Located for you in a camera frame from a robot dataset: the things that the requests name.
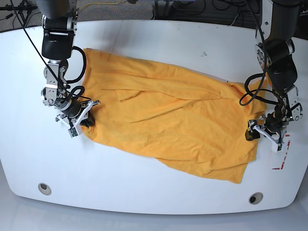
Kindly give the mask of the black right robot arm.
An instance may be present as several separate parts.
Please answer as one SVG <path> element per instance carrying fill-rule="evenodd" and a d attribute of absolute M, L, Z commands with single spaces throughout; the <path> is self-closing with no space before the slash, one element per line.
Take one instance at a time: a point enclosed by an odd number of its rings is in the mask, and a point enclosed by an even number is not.
<path fill-rule="evenodd" d="M 36 5 L 42 13 L 41 54 L 49 60 L 44 69 L 46 86 L 41 91 L 43 104 L 58 109 L 61 114 L 57 120 L 67 119 L 70 130 L 78 125 L 93 127 L 95 122 L 90 110 L 99 101 L 93 102 L 86 97 L 79 101 L 85 88 L 71 87 L 83 78 L 87 65 L 85 52 L 73 45 L 78 17 L 76 1 L 38 0 Z M 66 80 L 64 76 L 68 70 L 68 59 L 72 51 L 81 54 L 82 70 L 77 78 Z"/>

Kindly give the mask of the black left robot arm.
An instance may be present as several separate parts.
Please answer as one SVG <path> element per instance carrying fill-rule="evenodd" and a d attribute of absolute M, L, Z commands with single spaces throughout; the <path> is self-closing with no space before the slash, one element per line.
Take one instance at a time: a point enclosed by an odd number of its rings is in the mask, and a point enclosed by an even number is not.
<path fill-rule="evenodd" d="M 306 2 L 304 0 L 264 0 L 260 18 L 257 19 L 252 7 L 247 7 L 256 23 L 256 54 L 262 73 L 250 76 L 244 84 L 247 102 L 241 98 L 241 106 L 252 100 L 274 105 L 274 111 L 248 121 L 245 137 L 248 141 L 259 139 L 261 135 L 272 142 L 272 150 L 283 149 L 283 139 L 287 126 L 302 118 L 302 105 L 298 100 L 295 86 L 297 70 L 293 61 L 295 45 L 292 38 L 297 21 Z"/>

